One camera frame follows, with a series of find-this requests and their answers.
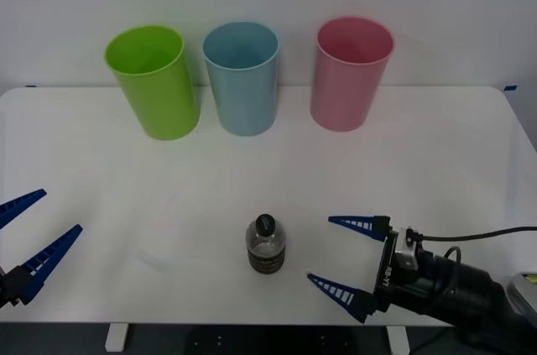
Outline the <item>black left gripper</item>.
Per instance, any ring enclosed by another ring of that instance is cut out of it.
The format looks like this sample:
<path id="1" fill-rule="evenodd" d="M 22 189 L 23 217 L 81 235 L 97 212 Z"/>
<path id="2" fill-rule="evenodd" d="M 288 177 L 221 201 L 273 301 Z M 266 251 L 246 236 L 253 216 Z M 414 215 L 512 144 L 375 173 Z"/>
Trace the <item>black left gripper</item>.
<path id="1" fill-rule="evenodd" d="M 1 204 L 0 228 L 3 229 L 46 195 L 44 189 L 39 189 Z M 82 226 L 77 224 L 25 263 L 9 272 L 1 269 L 1 307 L 31 302 L 82 231 Z"/>

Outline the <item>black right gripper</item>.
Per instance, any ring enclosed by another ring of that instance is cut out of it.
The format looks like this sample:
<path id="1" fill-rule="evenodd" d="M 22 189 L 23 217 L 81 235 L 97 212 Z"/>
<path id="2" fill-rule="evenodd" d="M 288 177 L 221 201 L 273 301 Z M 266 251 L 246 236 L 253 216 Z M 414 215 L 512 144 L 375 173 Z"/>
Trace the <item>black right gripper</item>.
<path id="1" fill-rule="evenodd" d="M 415 313 L 436 308 L 435 279 L 426 275 L 421 239 L 410 228 L 397 232 L 387 216 L 333 215 L 328 222 L 384 243 L 373 293 L 339 284 L 312 273 L 307 279 L 355 320 L 364 323 L 377 311 L 399 305 Z"/>

